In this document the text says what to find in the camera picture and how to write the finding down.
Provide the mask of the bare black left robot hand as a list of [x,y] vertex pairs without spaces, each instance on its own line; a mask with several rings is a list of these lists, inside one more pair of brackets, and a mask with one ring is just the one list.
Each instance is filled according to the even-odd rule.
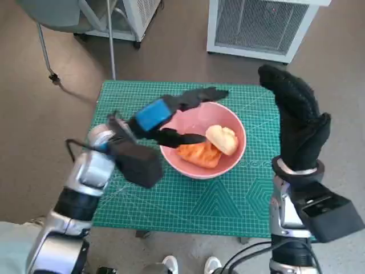
[[179,134],[177,130],[164,125],[170,122],[178,111],[188,111],[202,103],[224,99],[228,95],[229,91],[216,87],[188,90],[179,96],[163,95],[136,112],[127,125],[136,138],[154,140],[160,146],[177,148],[183,144],[203,143],[206,137],[202,135]]

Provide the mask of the black knitted-glove right robot hand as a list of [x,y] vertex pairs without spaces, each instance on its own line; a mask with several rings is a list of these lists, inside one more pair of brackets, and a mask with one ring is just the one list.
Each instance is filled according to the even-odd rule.
[[271,65],[259,67],[258,75],[279,109],[281,159],[293,171],[316,168],[330,135],[331,115],[320,112],[313,89],[301,78]]

